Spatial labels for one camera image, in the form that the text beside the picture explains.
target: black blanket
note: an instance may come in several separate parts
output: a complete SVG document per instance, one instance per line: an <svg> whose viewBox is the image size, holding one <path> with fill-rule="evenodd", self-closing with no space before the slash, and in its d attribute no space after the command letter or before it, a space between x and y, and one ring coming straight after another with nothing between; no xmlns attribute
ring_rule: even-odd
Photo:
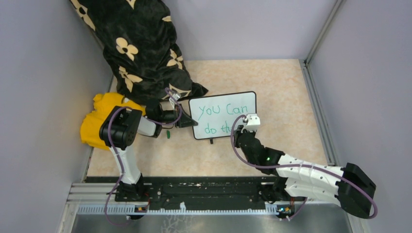
<svg viewBox="0 0 412 233"><path fill-rule="evenodd" d="M190 79L176 44L170 10L160 0L70 0L103 42L103 55L117 78L117 91L139 104L166 100L164 88L182 99L207 89Z"/></svg>

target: beige tabletop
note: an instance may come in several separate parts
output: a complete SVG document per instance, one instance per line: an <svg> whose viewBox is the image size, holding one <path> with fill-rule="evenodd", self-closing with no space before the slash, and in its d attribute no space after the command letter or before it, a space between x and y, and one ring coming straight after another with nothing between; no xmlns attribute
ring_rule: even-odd
<svg viewBox="0 0 412 233"><path fill-rule="evenodd" d="M261 126L261 143L294 157L326 165L305 81L298 60L185 61L207 96L254 91ZM182 105L189 112L188 101ZM163 105L170 109L170 104ZM166 130L158 138L137 136L133 143L144 176L261 176L232 151L229 137L195 140L191 127ZM111 152L95 149L88 176L118 176Z"/></svg>

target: dark gray floor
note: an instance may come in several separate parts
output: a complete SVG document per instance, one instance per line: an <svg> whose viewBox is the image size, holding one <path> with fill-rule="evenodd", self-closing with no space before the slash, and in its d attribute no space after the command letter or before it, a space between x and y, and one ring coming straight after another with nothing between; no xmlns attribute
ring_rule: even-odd
<svg viewBox="0 0 412 233"><path fill-rule="evenodd" d="M125 216L110 216L116 223ZM307 205L291 222L274 216L145 216L126 227L104 215L78 215L73 233L351 233L346 213L334 205Z"/></svg>

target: gray wall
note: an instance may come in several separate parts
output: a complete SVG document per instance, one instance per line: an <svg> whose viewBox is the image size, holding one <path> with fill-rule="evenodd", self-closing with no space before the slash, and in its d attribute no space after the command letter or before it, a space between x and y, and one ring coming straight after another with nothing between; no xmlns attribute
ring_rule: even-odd
<svg viewBox="0 0 412 233"><path fill-rule="evenodd" d="M347 1L311 69L339 159L377 184L374 233L411 232L412 1Z"/></svg>
<svg viewBox="0 0 412 233"><path fill-rule="evenodd" d="M334 0L164 0L186 60L305 58Z"/></svg>
<svg viewBox="0 0 412 233"><path fill-rule="evenodd" d="M0 1L0 232L55 232L111 71L68 0Z"/></svg>

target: whiteboard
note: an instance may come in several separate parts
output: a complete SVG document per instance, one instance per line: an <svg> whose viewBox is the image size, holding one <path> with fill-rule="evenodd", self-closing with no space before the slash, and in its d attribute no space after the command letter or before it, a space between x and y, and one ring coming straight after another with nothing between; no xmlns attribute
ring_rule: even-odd
<svg viewBox="0 0 412 233"><path fill-rule="evenodd" d="M233 122L240 115L256 113L256 93L253 91L227 95L200 97L189 100L195 139L230 136Z"/></svg>

